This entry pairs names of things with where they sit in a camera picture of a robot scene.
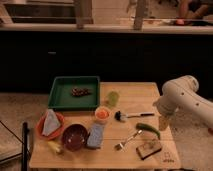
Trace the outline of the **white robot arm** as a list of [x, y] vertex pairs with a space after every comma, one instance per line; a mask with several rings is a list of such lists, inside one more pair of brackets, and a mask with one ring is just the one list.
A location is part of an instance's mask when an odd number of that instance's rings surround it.
[[213, 102], [199, 96], [199, 82], [186, 75], [166, 81], [162, 95], [153, 103], [161, 114], [159, 129], [164, 131], [177, 110], [197, 115], [213, 131]]

